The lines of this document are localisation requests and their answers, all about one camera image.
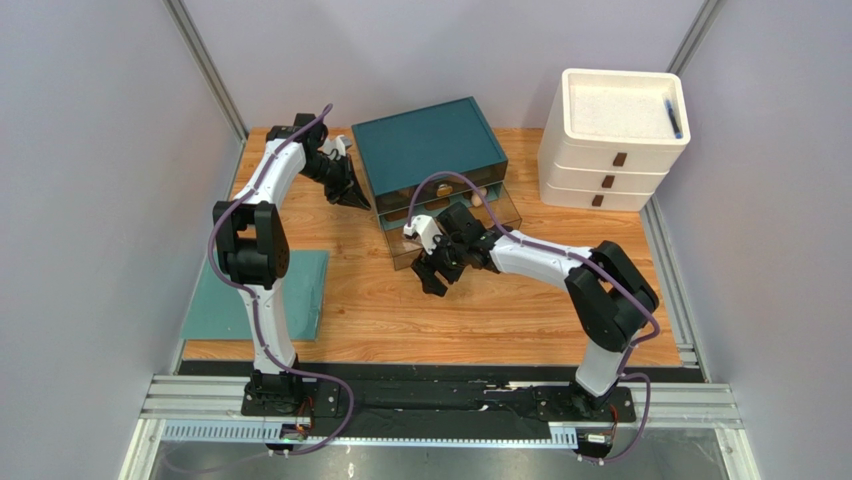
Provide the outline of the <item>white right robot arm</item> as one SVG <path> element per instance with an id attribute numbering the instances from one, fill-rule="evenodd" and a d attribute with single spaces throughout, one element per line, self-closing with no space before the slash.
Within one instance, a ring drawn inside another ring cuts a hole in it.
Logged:
<path id="1" fill-rule="evenodd" d="M 496 223 L 486 227 L 463 205 L 414 215 L 403 236 L 421 246 L 411 268 L 425 293 L 444 296 L 468 268 L 514 274 L 566 292 L 588 338 L 574 383 L 590 399 L 610 394 L 660 301 L 620 245 L 547 242 Z"/>

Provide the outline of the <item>round beige makeup sponge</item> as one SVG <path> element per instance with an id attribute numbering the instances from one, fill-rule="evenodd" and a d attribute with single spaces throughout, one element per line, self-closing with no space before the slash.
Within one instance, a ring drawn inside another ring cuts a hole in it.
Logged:
<path id="1" fill-rule="evenodd" d="M 487 193 L 485 191 L 480 190 L 471 195 L 470 203 L 473 207 L 478 208 L 485 203 L 486 198 Z"/>

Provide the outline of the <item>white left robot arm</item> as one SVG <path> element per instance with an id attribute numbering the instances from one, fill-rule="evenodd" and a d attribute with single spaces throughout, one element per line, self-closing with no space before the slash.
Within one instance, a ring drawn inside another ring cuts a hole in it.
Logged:
<path id="1" fill-rule="evenodd" d="M 249 401 L 292 411 L 304 401 L 297 354 L 288 332 L 283 280 L 290 248 L 278 212 L 290 187 L 304 176 L 323 187 L 332 205 L 369 210 L 345 141 L 330 139 L 323 114 L 300 113 L 291 126 L 275 126 L 248 183 L 213 208 L 208 260 L 214 274 L 236 289 L 251 323 L 255 358 Z"/>

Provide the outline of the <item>teal drawer cabinet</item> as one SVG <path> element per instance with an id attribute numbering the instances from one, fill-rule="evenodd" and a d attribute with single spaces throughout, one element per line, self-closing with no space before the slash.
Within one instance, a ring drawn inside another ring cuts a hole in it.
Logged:
<path id="1" fill-rule="evenodd" d="M 483 111 L 469 96 L 352 126 L 367 184 L 367 169 L 396 165 L 447 166 L 469 171 L 507 161 Z"/>

